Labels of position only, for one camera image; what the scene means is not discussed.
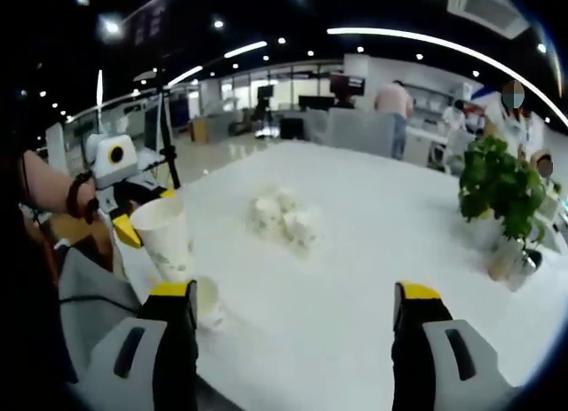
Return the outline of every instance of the bracelet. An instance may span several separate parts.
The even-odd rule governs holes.
[[[87,182],[91,177],[92,172],[90,171],[81,173],[75,178],[75,180],[69,187],[67,198],[65,199],[65,204],[67,206],[67,213],[69,213],[69,215],[74,218],[81,218],[83,216],[81,214],[81,209],[79,209],[79,205],[77,203],[77,194],[81,185]]]

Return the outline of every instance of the white flower pot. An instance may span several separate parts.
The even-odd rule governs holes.
[[[495,220],[493,212],[485,218],[474,218],[468,223],[473,248],[482,252],[492,251],[502,236],[501,218]]]

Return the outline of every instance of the cable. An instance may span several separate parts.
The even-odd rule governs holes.
[[[112,300],[112,299],[104,297],[104,296],[98,296],[98,295],[71,296],[71,297],[63,298],[63,299],[59,300],[59,304],[96,302],[96,301],[110,303],[110,304],[112,304],[116,307],[120,307],[124,311],[130,312],[132,314],[136,314],[138,312],[138,311],[135,311],[134,309],[130,309],[129,307],[125,306],[124,304],[120,304],[118,302],[115,302],[115,300]]]

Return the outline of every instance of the air conditioner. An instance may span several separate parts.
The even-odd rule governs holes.
[[[447,0],[447,10],[512,40],[529,23],[509,0]]]

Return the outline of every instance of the white paper cup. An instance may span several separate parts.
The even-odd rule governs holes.
[[[197,278],[197,327],[207,330],[221,328],[225,308],[217,284],[207,276]]]
[[[309,211],[291,211],[284,215],[286,236],[302,249],[313,248],[319,240],[315,216]]]
[[[186,282],[192,278],[191,242],[182,201],[150,201],[132,213],[130,222],[165,280]]]
[[[281,187],[275,192],[276,202],[280,205],[282,213],[288,213],[298,208],[298,200],[290,189]]]
[[[263,236],[278,235],[281,218],[280,205],[273,198],[260,198],[252,202],[250,223],[256,233]]]

